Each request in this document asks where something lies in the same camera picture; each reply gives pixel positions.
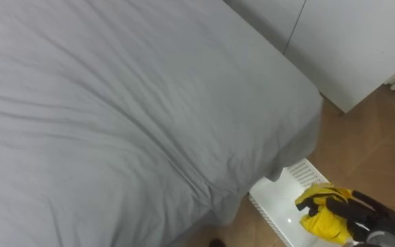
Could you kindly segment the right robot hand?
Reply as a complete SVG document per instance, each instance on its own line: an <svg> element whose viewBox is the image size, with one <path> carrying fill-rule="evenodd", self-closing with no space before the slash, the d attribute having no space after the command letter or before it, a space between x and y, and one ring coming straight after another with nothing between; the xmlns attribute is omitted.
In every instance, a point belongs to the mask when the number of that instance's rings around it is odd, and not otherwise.
<svg viewBox="0 0 395 247"><path fill-rule="evenodd" d="M356 190L312 185L295 200L309 233L348 246L395 246L395 211Z"/></svg>

